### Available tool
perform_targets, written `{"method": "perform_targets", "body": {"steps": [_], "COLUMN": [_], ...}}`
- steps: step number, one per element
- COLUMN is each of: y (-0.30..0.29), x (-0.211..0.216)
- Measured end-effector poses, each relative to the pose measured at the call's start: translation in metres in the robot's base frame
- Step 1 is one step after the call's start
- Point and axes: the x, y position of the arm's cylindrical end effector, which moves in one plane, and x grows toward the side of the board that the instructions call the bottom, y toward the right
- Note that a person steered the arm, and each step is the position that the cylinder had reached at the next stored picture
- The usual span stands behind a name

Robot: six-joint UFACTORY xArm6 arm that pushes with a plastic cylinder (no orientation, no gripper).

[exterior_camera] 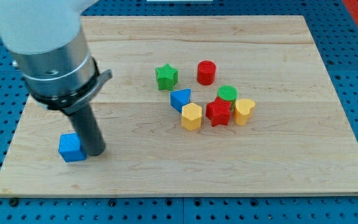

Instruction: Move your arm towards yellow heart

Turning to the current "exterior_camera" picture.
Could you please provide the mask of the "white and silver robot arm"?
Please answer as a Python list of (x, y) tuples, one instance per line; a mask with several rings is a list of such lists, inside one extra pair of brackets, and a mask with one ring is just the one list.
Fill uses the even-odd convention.
[(0, 37), (32, 97), (66, 115), (87, 108), (111, 72), (99, 73), (81, 26), (98, 0), (0, 0)]

